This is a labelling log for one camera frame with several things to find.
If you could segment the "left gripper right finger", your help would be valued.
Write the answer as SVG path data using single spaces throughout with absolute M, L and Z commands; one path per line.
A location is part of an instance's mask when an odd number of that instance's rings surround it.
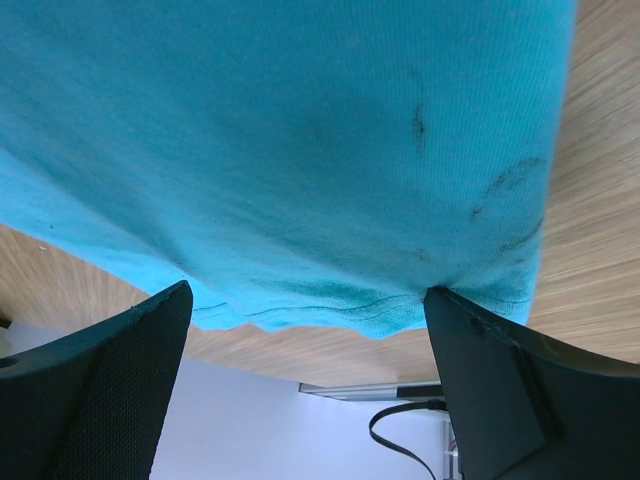
M 446 289 L 424 311 L 465 478 L 638 478 L 638 365 Z

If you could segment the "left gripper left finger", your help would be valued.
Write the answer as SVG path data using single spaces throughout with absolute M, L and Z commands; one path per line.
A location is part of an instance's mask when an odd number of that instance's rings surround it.
M 2 358 L 2 478 L 149 478 L 192 305 L 180 281 L 114 317 Z

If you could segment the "blue t shirt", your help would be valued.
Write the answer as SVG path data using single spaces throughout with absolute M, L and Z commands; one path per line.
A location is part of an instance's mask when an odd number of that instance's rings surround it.
M 528 320 L 573 1 L 5 1 L 1 221 L 194 324 Z

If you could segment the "aluminium frame rail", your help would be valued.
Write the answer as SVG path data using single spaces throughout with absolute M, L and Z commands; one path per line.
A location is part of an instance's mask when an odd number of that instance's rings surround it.
M 346 402 L 421 402 L 443 399 L 439 382 L 390 383 L 360 386 L 319 387 L 300 383 L 299 392 Z

